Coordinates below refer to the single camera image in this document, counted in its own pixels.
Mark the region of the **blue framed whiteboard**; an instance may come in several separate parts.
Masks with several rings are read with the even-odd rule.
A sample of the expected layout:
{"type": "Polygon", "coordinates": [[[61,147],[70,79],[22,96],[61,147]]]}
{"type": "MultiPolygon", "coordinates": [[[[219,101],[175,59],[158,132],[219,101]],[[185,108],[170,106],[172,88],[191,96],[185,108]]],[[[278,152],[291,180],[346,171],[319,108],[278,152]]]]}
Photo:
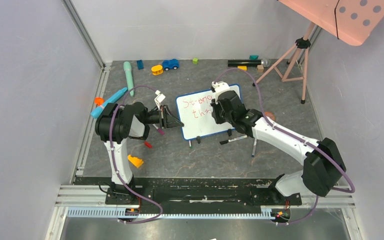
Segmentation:
{"type": "Polygon", "coordinates": [[[228,122],[217,124],[212,117],[211,102],[216,94],[210,89],[179,95],[175,99],[179,120],[184,124],[181,128],[183,139],[194,140],[232,129],[228,122]]]}

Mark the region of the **red marker cap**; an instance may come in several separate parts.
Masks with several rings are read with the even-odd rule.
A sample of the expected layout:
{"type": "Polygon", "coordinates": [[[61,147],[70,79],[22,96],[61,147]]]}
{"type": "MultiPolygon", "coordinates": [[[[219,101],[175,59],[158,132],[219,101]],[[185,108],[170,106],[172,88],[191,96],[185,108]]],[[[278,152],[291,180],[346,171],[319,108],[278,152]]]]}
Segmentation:
{"type": "Polygon", "coordinates": [[[150,149],[153,147],[153,146],[152,146],[149,142],[147,142],[147,141],[145,141],[144,144],[145,144],[148,148],[150,148],[150,149]]]}

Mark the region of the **purple cap marker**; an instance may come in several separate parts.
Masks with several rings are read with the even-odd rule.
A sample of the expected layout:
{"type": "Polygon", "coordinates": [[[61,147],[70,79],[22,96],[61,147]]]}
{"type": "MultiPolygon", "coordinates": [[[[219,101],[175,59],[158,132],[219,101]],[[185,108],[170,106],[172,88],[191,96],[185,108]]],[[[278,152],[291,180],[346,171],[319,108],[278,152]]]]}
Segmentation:
{"type": "Polygon", "coordinates": [[[156,124],[153,124],[153,127],[161,134],[161,135],[164,135],[165,132],[160,128],[158,127],[156,124]]]}

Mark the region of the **black cap marker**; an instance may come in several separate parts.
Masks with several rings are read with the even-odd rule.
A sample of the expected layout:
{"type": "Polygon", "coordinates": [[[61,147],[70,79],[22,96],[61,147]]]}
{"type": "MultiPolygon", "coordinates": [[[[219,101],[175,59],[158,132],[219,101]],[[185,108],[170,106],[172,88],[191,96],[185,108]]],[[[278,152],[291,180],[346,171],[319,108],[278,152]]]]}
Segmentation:
{"type": "Polygon", "coordinates": [[[232,138],[232,139],[222,140],[222,141],[219,142],[219,144],[220,145],[224,145],[224,144],[228,144],[228,143],[231,143],[231,142],[235,142],[235,141],[246,139],[247,137],[248,137],[247,135],[242,135],[242,136],[235,137],[235,138],[232,138]]]}

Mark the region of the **orange window toy block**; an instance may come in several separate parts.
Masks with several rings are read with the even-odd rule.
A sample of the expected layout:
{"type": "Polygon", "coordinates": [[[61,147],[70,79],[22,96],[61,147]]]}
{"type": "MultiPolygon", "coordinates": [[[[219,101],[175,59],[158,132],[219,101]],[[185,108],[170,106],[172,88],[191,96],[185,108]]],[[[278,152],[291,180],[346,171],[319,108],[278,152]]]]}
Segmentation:
{"type": "Polygon", "coordinates": [[[276,120],[275,115],[274,115],[272,112],[265,111],[264,113],[265,113],[265,115],[266,115],[269,119],[271,119],[272,121],[275,121],[275,120],[276,120]]]}

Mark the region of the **blue cap marker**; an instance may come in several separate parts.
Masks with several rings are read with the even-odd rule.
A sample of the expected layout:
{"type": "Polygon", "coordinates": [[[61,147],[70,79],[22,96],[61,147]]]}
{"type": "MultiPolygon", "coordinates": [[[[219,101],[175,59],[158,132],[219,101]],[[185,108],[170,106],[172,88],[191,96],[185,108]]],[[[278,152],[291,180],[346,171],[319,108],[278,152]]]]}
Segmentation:
{"type": "Polygon", "coordinates": [[[256,146],[257,146],[257,142],[258,140],[255,138],[253,140],[253,145],[252,145],[252,153],[251,153],[251,157],[254,158],[255,157],[255,154],[256,154],[256,146]]]}

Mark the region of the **black tube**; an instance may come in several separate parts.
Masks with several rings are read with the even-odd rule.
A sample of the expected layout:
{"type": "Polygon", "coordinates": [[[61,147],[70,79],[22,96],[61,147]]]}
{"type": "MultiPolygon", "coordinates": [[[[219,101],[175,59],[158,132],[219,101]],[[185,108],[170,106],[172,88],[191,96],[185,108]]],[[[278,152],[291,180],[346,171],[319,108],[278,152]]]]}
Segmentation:
{"type": "Polygon", "coordinates": [[[227,61],[228,67],[238,67],[238,66],[257,67],[259,65],[263,65],[263,60],[261,59],[229,59],[227,61]]]}

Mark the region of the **wooden cube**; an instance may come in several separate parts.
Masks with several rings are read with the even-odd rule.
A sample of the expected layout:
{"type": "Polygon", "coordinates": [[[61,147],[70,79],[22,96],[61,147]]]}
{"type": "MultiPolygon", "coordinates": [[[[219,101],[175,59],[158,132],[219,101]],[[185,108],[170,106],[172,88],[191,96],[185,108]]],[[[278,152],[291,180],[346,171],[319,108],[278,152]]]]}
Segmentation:
{"type": "Polygon", "coordinates": [[[265,70],[265,67],[263,65],[258,65],[256,67],[256,70],[257,70],[258,73],[263,73],[264,70],[265,70]]]}

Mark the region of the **yellow oval toy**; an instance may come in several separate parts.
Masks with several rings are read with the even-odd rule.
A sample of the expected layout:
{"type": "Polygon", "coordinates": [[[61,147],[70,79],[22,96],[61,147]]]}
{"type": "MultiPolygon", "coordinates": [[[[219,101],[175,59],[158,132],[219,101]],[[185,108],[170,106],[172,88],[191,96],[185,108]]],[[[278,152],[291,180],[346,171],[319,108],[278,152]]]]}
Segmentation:
{"type": "Polygon", "coordinates": [[[158,65],[154,65],[152,68],[151,68],[151,73],[152,75],[154,76],[157,76],[157,75],[160,75],[164,72],[164,68],[161,64],[158,64],[158,65]]]}

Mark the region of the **blue toy car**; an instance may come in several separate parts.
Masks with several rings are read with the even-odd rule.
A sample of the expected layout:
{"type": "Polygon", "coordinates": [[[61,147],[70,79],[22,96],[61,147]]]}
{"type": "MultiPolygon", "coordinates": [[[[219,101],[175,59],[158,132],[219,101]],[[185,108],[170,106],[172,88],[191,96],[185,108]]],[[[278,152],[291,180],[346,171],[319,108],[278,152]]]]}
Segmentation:
{"type": "Polygon", "coordinates": [[[180,67],[179,61],[175,58],[170,60],[164,60],[162,62],[162,68],[164,71],[177,70],[180,67]]]}

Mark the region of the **clear ball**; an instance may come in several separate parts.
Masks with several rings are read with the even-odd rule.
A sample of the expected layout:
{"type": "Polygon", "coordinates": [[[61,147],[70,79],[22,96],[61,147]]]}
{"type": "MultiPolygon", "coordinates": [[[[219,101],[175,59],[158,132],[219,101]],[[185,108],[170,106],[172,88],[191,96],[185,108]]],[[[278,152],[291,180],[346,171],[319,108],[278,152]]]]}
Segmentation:
{"type": "Polygon", "coordinates": [[[271,66],[271,59],[269,58],[262,58],[261,59],[261,64],[263,65],[264,68],[268,68],[271,66]]]}

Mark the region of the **orange toy piece left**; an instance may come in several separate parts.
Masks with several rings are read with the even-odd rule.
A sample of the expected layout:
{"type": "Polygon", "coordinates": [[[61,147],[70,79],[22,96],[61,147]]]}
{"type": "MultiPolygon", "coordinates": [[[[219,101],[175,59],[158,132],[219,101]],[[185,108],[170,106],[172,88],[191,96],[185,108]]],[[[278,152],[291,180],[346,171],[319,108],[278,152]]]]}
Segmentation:
{"type": "Polygon", "coordinates": [[[94,98],[94,103],[97,105],[97,106],[101,106],[103,105],[105,102],[105,100],[101,97],[95,97],[94,98]]]}

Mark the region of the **large blue toy marker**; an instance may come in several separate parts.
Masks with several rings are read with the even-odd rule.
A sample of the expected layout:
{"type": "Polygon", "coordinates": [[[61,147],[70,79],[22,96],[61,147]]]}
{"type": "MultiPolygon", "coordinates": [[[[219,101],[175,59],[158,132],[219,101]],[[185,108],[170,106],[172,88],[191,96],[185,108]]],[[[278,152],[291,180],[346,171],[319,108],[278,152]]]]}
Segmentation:
{"type": "Polygon", "coordinates": [[[118,90],[112,96],[110,96],[107,100],[104,99],[105,102],[102,105],[96,106],[95,109],[91,111],[90,113],[91,117],[94,119],[97,119],[108,104],[116,103],[127,91],[128,91],[128,88],[124,87],[118,90]]]}

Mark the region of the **pink perforated panel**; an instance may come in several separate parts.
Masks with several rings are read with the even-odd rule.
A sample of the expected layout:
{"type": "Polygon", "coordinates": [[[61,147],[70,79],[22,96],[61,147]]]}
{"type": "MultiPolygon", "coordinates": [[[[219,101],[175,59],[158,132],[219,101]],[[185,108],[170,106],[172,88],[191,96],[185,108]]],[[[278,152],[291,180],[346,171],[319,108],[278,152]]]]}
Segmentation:
{"type": "Polygon", "coordinates": [[[384,0],[280,0],[350,46],[360,46],[384,18],[384,0]]]}

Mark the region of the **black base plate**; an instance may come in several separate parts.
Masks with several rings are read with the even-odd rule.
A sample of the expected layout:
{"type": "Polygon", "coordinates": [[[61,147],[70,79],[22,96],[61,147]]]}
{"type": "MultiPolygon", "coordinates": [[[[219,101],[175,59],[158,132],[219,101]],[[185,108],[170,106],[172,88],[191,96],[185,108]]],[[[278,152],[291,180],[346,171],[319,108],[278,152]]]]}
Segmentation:
{"type": "Polygon", "coordinates": [[[74,185],[100,187],[105,204],[125,205],[127,215],[258,214],[261,206],[302,205],[301,195],[282,196],[274,178],[134,177],[130,188],[143,198],[115,186],[110,177],[76,177],[74,185]]]}

